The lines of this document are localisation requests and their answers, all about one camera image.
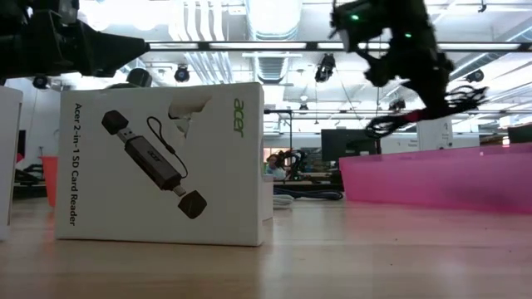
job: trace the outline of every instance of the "fluorescent light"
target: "fluorescent light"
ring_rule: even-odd
[[[529,12],[530,8],[519,8],[519,7],[501,7],[499,5],[495,6],[489,6],[490,12]],[[446,14],[478,14],[479,13],[479,6],[478,5],[470,5],[470,4],[458,4],[451,8],[440,8],[440,7],[430,7],[427,6],[427,12],[430,14],[440,14],[440,13],[446,13]]]
[[[301,58],[302,54],[296,53],[242,53],[243,58]]]
[[[447,51],[512,51],[516,50],[518,42],[490,42],[490,43],[460,43],[460,42],[439,42],[441,50]]]
[[[195,42],[149,42],[151,50],[198,50]]]
[[[318,49],[343,50],[343,44],[341,42],[319,42]]]
[[[388,50],[390,48],[390,45],[386,42],[369,42],[369,43],[361,43],[358,44],[358,47],[361,49],[366,49],[366,47],[369,50],[373,51],[381,51],[381,50]]]
[[[306,42],[211,42],[210,48],[217,50],[229,49],[304,49]]]

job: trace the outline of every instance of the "desk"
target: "desk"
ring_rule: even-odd
[[[532,218],[297,201],[261,248],[54,241],[45,199],[14,203],[0,297],[532,297]]]

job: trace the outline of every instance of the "ventilation duct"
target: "ventilation duct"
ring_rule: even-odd
[[[253,41],[292,41],[298,35],[302,0],[245,0],[249,39]],[[280,83],[288,69],[288,58],[254,58],[259,80]]]
[[[522,31],[518,35],[507,40],[507,42],[532,42],[532,27],[528,27],[526,30]],[[459,66],[455,71],[451,73],[451,81],[462,78],[470,74],[473,71],[480,69],[483,66],[488,65],[489,63],[496,61],[497,59],[507,55],[508,53],[485,53],[481,54],[473,59],[470,59],[470,62],[465,65]]]

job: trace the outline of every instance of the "product box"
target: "product box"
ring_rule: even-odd
[[[62,94],[56,237],[258,246],[259,83]]]
[[[22,92],[0,86],[0,241],[9,236]]]

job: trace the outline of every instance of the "red object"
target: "red object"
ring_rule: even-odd
[[[50,207],[56,207],[57,195],[57,157],[42,156],[42,169],[44,170],[44,180],[47,185],[47,197]]]
[[[532,213],[532,144],[340,159],[348,201]]]
[[[420,111],[419,110],[414,110],[414,111],[412,111],[410,113],[407,113],[407,114],[404,115],[404,118],[405,118],[405,120],[408,120],[410,122],[417,122],[421,118]]]

